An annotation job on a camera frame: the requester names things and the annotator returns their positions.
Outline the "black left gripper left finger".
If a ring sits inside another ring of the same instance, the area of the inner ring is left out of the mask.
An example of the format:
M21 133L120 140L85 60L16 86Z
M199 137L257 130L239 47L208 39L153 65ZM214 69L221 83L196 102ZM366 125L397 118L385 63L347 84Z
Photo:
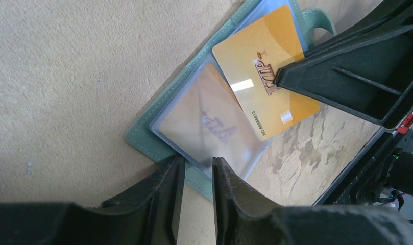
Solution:
M0 244L176 244L184 176L184 158L173 155L98 207L0 203Z

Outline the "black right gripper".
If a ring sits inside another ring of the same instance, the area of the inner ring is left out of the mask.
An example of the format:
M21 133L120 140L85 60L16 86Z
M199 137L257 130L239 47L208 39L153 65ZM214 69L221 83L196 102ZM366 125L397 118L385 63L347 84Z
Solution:
M277 72L279 87L394 129L413 152L413 1L382 1L365 18Z

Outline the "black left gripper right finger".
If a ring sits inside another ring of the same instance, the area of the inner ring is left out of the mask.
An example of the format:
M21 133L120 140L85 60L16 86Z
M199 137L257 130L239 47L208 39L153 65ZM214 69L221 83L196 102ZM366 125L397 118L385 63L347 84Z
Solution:
M217 244L413 244L411 225L381 206L281 206L212 159Z

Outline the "teal leather card holder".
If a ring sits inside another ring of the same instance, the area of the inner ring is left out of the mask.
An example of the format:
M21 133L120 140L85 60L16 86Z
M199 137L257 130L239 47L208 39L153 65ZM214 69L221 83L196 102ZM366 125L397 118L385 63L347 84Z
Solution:
M213 157L246 178L272 136L319 111L316 100L274 85L278 69L313 46L316 28L336 34L321 9L244 2L127 131L127 142L155 162L181 154L185 183L212 200Z

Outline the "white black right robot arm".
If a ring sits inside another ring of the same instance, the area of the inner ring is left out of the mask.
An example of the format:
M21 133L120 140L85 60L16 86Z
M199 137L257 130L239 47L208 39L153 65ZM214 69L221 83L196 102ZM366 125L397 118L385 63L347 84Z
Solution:
M413 196L413 1L382 1L357 24L279 69L274 83L382 127L320 205Z

